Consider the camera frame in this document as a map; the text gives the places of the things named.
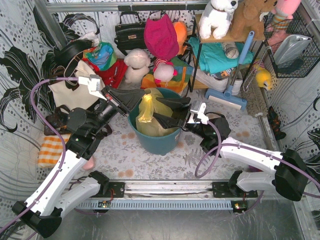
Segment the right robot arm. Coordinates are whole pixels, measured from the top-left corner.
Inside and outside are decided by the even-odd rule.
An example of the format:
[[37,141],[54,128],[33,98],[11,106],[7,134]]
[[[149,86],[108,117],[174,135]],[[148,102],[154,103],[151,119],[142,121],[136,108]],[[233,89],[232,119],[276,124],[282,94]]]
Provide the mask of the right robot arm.
[[229,135],[231,130],[226,118],[219,113],[207,112],[204,102],[191,103],[189,97],[156,97],[156,100],[173,111],[171,116],[153,113],[163,128],[178,127],[201,137],[200,146],[215,160],[237,160],[258,169],[257,172],[240,170],[233,173],[228,188],[234,196],[274,190],[288,200],[301,200],[308,182],[307,166],[294,150],[261,149],[234,139]]

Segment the yellow trash bag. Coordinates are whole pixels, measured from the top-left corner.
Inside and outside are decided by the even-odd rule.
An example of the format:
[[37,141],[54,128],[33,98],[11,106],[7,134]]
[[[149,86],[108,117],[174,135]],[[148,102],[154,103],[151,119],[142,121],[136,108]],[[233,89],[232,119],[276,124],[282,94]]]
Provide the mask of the yellow trash bag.
[[139,114],[135,118],[136,129],[140,133],[150,137],[163,137],[175,132],[178,129],[177,127],[165,129],[153,117],[154,113],[166,117],[171,117],[173,114],[173,111],[168,106],[156,99],[157,97],[163,97],[161,92],[156,88],[146,88],[144,91],[145,94],[138,106]]

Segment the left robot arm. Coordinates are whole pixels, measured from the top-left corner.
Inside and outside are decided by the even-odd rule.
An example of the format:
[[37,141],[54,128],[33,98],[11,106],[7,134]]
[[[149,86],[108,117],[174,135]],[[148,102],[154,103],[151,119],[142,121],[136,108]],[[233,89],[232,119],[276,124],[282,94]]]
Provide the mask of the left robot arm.
[[17,217],[37,234],[48,238],[59,228],[63,218],[84,200],[96,194],[113,195],[110,179],[97,170],[77,187],[68,192],[64,190],[107,136],[103,128],[108,122],[117,113],[129,114],[144,95],[143,89],[119,90],[106,86],[96,110],[72,109],[67,117],[71,136],[63,142],[61,157],[40,187],[27,200],[13,205],[12,211]]

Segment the teal trash bin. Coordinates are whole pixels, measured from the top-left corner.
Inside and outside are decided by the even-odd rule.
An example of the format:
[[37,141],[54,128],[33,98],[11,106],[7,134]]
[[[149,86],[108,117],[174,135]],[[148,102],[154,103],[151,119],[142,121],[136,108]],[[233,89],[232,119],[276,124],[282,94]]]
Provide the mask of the teal trash bin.
[[[167,88],[156,88],[156,89],[160,91],[160,93],[163,95],[163,98],[182,98],[178,93],[170,89],[167,89]],[[166,136],[160,136],[160,137],[152,137],[152,136],[147,136],[140,133],[137,130],[136,117],[139,115],[139,104],[141,103],[141,101],[129,114],[129,117],[128,117],[129,124],[135,131],[141,146],[146,151],[154,155],[164,156],[177,146],[178,138],[181,130],[180,128],[177,127],[177,130],[174,131],[173,133]]]

